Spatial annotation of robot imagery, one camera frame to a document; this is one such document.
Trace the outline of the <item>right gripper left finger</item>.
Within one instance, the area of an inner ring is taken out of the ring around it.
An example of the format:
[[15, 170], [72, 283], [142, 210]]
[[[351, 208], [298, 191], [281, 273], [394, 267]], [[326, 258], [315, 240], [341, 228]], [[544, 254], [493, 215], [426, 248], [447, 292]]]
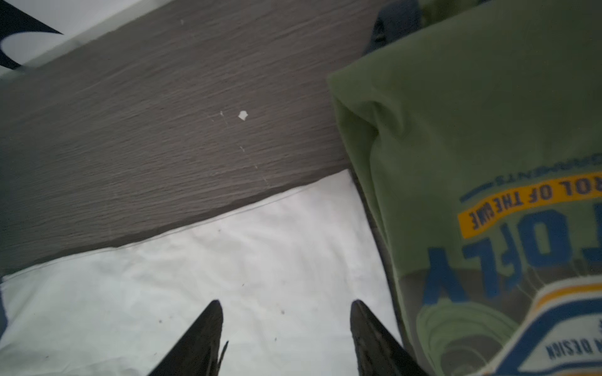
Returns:
[[213, 300], [149, 376], [218, 376], [228, 343], [220, 351], [224, 314]]

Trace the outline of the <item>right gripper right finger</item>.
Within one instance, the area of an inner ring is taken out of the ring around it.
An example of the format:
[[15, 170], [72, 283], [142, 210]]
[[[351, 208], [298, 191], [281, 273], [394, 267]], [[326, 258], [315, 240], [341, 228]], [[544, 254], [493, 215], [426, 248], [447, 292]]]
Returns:
[[428, 376], [368, 306], [351, 304], [351, 334], [361, 376]]

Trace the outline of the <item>white grey tank top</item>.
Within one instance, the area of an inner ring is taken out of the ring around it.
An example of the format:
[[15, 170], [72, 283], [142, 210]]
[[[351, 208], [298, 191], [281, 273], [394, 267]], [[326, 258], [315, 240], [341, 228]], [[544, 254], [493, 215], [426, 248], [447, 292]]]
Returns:
[[223, 375], [355, 375], [364, 301], [398, 335], [383, 263], [348, 171], [1, 284], [4, 375], [146, 375], [213, 300]]

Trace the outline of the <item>green tank top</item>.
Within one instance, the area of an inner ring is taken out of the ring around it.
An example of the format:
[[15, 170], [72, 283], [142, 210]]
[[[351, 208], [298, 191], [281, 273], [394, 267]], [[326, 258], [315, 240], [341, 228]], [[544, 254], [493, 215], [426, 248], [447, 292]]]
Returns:
[[396, 1], [329, 77], [428, 375], [601, 373], [601, 4]]

